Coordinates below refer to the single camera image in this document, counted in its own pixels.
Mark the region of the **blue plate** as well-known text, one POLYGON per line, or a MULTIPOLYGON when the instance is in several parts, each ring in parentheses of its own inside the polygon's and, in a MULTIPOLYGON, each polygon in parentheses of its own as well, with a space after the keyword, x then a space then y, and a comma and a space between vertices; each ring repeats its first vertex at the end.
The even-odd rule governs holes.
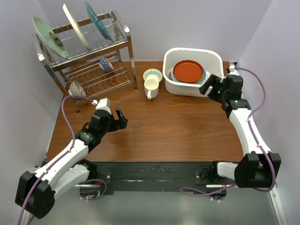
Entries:
MULTIPOLYGON (((205 74, 206 74, 206 70, 204 69, 202 78, 201 78, 199 81, 193 82, 192 84, 201 84, 201 83, 203 83, 203 81, 204 81, 204 79, 205 79, 205 74)), ((179 82, 179 83, 181 83, 181 81, 179 81, 179 80, 175 77, 174 73, 173 73, 173 78, 174 78, 174 82, 179 82)))

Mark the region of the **red plate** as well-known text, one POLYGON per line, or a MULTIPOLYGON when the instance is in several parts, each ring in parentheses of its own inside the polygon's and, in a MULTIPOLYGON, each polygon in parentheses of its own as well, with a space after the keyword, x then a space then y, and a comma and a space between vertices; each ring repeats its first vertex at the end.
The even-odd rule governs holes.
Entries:
POLYGON ((173 75, 182 83, 199 83, 204 78, 204 69, 196 61, 182 60, 173 67, 173 75))

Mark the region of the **white fluted bottom plate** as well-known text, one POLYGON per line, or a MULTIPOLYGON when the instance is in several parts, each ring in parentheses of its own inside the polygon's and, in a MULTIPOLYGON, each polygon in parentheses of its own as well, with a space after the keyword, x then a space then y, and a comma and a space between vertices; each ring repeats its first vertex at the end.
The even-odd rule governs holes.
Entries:
POLYGON ((173 69, 171 69, 169 77, 170 77, 170 79, 171 79, 172 81, 174 81, 174 78, 173 78, 173 69))

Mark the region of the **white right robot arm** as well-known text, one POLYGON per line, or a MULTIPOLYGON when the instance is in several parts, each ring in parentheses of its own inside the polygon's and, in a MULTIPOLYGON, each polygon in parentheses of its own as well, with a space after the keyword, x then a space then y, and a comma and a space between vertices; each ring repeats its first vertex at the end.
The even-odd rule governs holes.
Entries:
POLYGON ((228 178, 239 188, 269 192, 275 186, 281 157, 272 153, 263 141, 254 123, 250 104, 242 98, 242 87, 243 79, 238 75, 227 75, 225 78, 211 75, 199 88, 200 93, 221 104, 236 130, 244 153, 239 163, 215 162, 209 179, 214 184, 220 184, 228 178))

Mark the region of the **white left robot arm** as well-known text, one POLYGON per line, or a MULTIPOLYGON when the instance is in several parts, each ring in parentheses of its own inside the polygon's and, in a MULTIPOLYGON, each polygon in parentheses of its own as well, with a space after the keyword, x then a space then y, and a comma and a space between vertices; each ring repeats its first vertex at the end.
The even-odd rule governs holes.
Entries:
POLYGON ((94 150, 102 138, 110 132, 127 127, 128 120, 121 109, 117 108, 115 119, 108 106, 96 107, 89 123, 72 135, 68 146, 55 158, 34 172, 24 172, 18 182, 15 203, 21 207, 18 224, 24 212, 41 219, 45 217, 58 196, 72 186, 85 182, 92 184, 97 172, 86 167, 82 158, 94 150))

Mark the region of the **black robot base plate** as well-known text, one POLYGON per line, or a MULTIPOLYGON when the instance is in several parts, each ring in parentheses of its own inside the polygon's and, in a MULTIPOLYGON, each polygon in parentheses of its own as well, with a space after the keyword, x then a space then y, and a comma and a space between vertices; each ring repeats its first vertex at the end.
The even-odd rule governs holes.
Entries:
POLYGON ((49 179, 36 186, 37 195, 54 199, 75 185, 82 185, 81 196, 96 197, 126 192, 177 192, 188 186, 213 192, 227 183, 217 175, 215 162, 90 162, 83 159, 67 170, 56 185, 49 179))

